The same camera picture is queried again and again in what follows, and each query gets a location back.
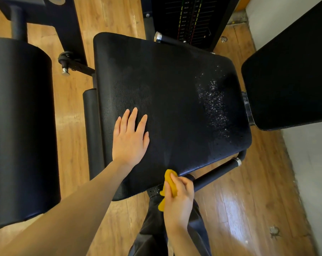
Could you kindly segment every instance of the black backrest pad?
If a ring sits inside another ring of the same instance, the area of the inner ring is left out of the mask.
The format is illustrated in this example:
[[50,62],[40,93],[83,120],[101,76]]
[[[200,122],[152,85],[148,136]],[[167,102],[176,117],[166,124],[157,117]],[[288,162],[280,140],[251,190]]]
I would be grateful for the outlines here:
[[251,134],[236,76],[228,58],[112,33],[94,38],[105,165],[112,161],[118,116],[134,107],[148,114],[150,145],[114,199],[248,148]]
[[322,1],[246,60],[242,74],[258,128],[322,121]]

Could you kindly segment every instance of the finger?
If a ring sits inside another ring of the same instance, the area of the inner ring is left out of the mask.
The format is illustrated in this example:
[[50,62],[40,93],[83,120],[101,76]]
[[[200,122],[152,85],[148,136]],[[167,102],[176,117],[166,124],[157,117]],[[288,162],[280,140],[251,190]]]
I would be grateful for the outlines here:
[[128,127],[127,127],[126,131],[135,132],[136,117],[137,117],[137,108],[135,107],[129,117]]
[[118,117],[118,119],[116,120],[116,124],[115,124],[115,128],[113,129],[113,137],[116,137],[119,135],[120,130],[121,130],[121,117]]
[[150,139],[149,139],[149,132],[146,132],[143,137],[143,148],[146,150],[148,148]]
[[136,133],[143,134],[144,130],[146,129],[146,121],[148,119],[147,115],[144,115],[140,121],[140,123],[137,126]]
[[172,200],[173,198],[172,189],[168,181],[164,182],[164,197],[166,201]]
[[179,179],[182,181],[182,183],[185,185],[186,190],[191,198],[194,198],[194,185],[193,181],[186,177],[179,177]]
[[175,183],[176,189],[178,190],[178,196],[186,194],[186,188],[179,177],[176,177],[174,174],[171,173],[171,178]]
[[127,122],[128,122],[128,117],[129,117],[130,111],[126,110],[122,116],[121,120],[121,131],[120,133],[125,133],[126,132],[126,127],[127,127]]

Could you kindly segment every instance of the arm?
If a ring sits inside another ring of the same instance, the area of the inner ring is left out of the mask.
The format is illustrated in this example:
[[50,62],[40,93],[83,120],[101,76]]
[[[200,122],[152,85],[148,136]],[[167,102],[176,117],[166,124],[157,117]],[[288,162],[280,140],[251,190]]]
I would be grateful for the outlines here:
[[171,174],[177,189],[177,196],[172,197],[172,190],[165,182],[164,223],[168,239],[176,256],[200,256],[187,231],[189,216],[193,207],[193,182],[185,177]]
[[0,255],[86,255],[122,180],[144,156],[149,134],[147,116],[135,132],[137,108],[116,121],[113,161],[93,180],[40,217],[7,245]]

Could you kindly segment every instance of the cylindrical foam roller pad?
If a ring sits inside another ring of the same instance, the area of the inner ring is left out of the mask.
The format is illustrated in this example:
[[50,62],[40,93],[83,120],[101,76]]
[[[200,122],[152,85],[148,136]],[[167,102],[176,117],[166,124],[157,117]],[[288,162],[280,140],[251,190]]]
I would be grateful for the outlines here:
[[60,199],[51,59],[0,38],[0,228]]

